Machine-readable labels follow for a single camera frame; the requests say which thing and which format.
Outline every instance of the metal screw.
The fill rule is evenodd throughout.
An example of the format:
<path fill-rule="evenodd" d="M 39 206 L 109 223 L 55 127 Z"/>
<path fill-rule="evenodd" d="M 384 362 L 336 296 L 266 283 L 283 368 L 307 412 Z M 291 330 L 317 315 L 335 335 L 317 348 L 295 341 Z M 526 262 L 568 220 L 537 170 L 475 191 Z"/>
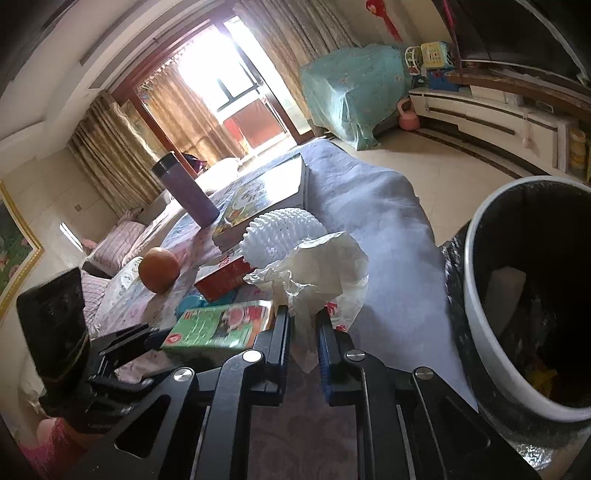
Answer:
<path fill-rule="evenodd" d="M 433 378 L 433 370 L 429 367 L 418 367 L 415 370 L 414 375 L 419 380 L 431 380 Z"/>
<path fill-rule="evenodd" d="M 262 353 L 258 350 L 247 350 L 242 354 L 242 359 L 251 364 L 258 362 L 262 358 Z"/>
<path fill-rule="evenodd" d="M 365 358 L 365 352 L 363 350 L 349 350 L 345 357 L 352 362 L 360 362 Z"/>
<path fill-rule="evenodd" d="M 191 371 L 190 368 L 179 368 L 174 374 L 173 374 L 173 378 L 177 381 L 177 382 L 184 382 L 186 380 L 188 380 L 189 378 L 191 378 L 193 376 L 193 372 Z"/>

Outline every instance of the green box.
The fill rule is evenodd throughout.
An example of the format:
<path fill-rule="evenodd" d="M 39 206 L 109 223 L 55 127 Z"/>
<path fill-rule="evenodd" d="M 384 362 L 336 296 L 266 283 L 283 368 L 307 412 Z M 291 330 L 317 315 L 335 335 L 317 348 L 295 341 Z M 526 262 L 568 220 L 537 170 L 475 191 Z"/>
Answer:
<path fill-rule="evenodd" d="M 183 358 L 209 357 L 221 364 L 252 347 L 256 335 L 270 327 L 272 302 L 257 300 L 186 310 L 162 344 Z"/>

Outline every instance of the painting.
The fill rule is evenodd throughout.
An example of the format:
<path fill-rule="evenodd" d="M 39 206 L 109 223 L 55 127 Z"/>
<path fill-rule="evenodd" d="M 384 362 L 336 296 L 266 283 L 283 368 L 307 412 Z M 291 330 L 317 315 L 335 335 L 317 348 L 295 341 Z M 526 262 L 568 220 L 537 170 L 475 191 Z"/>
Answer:
<path fill-rule="evenodd" d="M 43 254 L 43 247 L 0 181 L 0 324 L 22 282 Z"/>

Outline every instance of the teal cloth cover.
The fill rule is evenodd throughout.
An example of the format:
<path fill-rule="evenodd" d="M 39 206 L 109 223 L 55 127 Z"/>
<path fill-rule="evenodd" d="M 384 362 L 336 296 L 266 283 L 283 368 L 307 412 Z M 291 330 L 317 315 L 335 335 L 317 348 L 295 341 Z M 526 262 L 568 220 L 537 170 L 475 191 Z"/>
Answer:
<path fill-rule="evenodd" d="M 341 48 L 304 65 L 301 86 L 314 124 L 357 150 L 377 147 L 375 126 L 410 87 L 403 54 L 397 46 Z"/>

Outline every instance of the bottle lid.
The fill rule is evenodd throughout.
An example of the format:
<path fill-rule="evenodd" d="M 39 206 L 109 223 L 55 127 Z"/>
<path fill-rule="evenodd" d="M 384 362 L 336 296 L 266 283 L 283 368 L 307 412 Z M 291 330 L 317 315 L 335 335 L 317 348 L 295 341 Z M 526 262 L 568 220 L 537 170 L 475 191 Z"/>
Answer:
<path fill-rule="evenodd" d="M 173 168 L 177 163 L 178 160 L 174 153 L 168 152 L 152 167 L 152 173 L 154 173 L 154 175 L 160 178 L 171 168 Z"/>
<path fill-rule="evenodd" d="M 570 138 L 572 138 L 576 142 L 585 143 L 585 132 L 578 128 L 571 128 L 570 129 Z"/>

